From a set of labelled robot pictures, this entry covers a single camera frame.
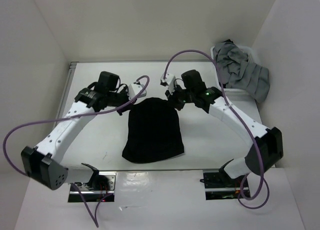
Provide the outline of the black skirt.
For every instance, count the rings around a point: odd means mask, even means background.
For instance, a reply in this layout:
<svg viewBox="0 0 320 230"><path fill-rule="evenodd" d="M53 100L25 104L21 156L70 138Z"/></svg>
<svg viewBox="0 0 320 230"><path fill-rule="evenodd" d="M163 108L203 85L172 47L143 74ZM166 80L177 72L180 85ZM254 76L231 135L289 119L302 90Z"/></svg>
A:
<svg viewBox="0 0 320 230"><path fill-rule="evenodd" d="M122 157L135 164L171 159L185 152L177 111L160 98L147 98L129 111Z"/></svg>

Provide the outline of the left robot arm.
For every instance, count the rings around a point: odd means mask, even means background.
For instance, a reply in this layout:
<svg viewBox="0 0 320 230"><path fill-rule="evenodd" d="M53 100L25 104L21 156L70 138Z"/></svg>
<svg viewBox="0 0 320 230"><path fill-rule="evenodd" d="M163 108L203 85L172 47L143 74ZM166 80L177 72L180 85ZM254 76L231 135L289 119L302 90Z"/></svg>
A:
<svg viewBox="0 0 320 230"><path fill-rule="evenodd" d="M82 89L65 115L65 121L56 127L35 147L25 147L21 152L27 176L51 190L58 189L63 183L81 182L88 190L98 187L99 170L89 164L83 169L64 167L61 161L71 143L89 123L95 114L106 107L119 107L132 100L141 90L139 82L122 84L119 90L116 74L103 71L97 82Z"/></svg>

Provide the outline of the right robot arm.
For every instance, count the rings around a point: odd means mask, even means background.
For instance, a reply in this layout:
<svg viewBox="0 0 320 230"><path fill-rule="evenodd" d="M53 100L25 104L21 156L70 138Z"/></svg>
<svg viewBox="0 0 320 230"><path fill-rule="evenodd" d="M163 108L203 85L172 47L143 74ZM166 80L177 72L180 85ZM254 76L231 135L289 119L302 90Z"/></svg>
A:
<svg viewBox="0 0 320 230"><path fill-rule="evenodd" d="M249 146L246 156L232 159L219 168L218 179L223 186L229 187L249 173L265 173L283 157L283 138L278 128L260 124L225 99L216 87L206 87L198 71L187 71L181 77L184 88L176 84L173 74L166 73L160 79L161 85L167 87L165 95L169 103L177 110L193 103L225 123Z"/></svg>

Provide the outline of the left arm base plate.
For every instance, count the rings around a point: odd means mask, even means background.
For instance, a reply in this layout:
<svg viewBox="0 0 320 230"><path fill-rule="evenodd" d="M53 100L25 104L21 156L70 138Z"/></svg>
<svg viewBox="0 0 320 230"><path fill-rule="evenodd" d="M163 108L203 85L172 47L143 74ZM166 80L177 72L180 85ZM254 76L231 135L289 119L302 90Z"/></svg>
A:
<svg viewBox="0 0 320 230"><path fill-rule="evenodd" d="M91 183L75 183L88 203L113 202L115 199L116 172L100 172Z"/></svg>

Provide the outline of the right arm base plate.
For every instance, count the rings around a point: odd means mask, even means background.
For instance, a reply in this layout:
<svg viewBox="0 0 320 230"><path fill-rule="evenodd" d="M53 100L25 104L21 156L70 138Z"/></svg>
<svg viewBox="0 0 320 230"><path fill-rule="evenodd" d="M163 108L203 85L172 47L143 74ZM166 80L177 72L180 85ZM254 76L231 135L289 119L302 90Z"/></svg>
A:
<svg viewBox="0 0 320 230"><path fill-rule="evenodd" d="M218 170L204 170L199 180L204 185L206 200L229 200L243 197L240 195L241 182L244 176L230 179Z"/></svg>

